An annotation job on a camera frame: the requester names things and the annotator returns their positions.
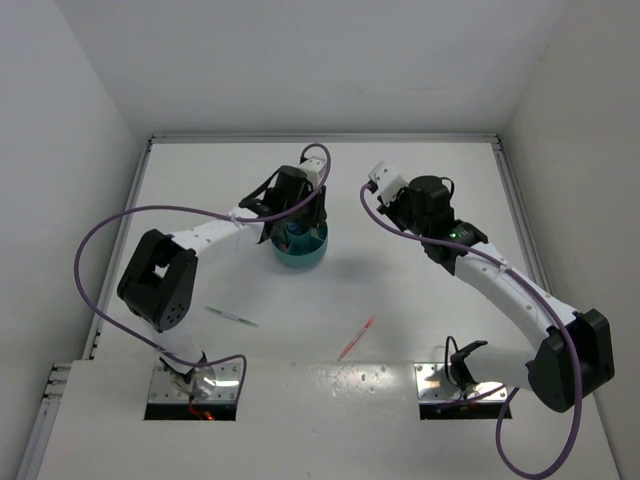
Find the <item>blue cap spray bottle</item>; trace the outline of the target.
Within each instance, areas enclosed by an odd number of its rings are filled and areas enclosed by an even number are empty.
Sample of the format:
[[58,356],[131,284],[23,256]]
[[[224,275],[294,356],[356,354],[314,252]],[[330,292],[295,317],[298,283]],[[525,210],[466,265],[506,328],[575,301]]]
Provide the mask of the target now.
[[286,228],[287,228],[287,232],[289,234],[292,234],[292,235],[295,235],[295,236],[299,236],[299,235],[302,235],[304,233],[303,229],[299,225],[297,225],[295,223],[288,223]]

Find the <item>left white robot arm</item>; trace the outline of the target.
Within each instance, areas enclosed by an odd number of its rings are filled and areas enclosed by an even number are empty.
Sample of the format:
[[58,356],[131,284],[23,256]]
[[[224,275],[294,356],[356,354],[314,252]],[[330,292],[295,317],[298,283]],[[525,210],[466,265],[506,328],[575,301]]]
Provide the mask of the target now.
[[233,252],[271,243],[292,268],[319,262],[327,246],[324,161],[282,166],[229,212],[188,230],[147,231],[117,286],[118,297],[150,326],[165,366],[188,378],[206,360],[185,319],[196,274]]

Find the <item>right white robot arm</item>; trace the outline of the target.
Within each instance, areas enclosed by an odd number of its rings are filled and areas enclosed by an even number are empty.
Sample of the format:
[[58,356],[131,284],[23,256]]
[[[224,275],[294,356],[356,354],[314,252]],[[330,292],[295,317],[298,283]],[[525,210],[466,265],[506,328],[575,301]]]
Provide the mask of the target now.
[[456,218],[454,184],[446,177],[406,181],[384,165],[370,173],[368,189],[380,203],[389,231],[418,238],[430,260],[467,283],[524,334],[530,348],[504,350],[476,340],[451,356],[448,372],[461,390],[495,381],[532,391],[555,412],[565,412],[615,375],[610,325],[595,309],[580,312],[517,269],[473,224]]

